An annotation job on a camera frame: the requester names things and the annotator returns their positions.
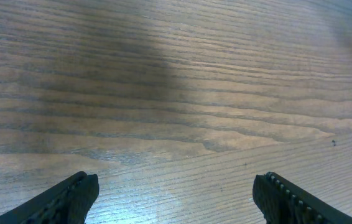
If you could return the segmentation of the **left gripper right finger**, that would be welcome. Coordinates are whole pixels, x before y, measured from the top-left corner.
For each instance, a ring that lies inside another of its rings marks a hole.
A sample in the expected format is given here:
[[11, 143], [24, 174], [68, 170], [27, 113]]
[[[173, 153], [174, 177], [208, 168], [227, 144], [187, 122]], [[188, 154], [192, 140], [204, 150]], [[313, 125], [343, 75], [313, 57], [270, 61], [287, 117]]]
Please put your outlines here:
[[257, 175], [252, 197], [270, 224], [352, 224], [352, 217], [275, 172]]

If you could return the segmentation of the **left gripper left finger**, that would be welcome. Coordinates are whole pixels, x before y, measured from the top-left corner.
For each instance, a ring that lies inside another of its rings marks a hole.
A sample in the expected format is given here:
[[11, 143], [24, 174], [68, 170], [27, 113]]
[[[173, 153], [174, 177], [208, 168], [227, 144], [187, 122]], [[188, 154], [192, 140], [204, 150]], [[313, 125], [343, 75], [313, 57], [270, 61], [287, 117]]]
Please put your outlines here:
[[0, 215], [0, 224], [84, 224], [99, 191], [98, 176], [79, 171]]

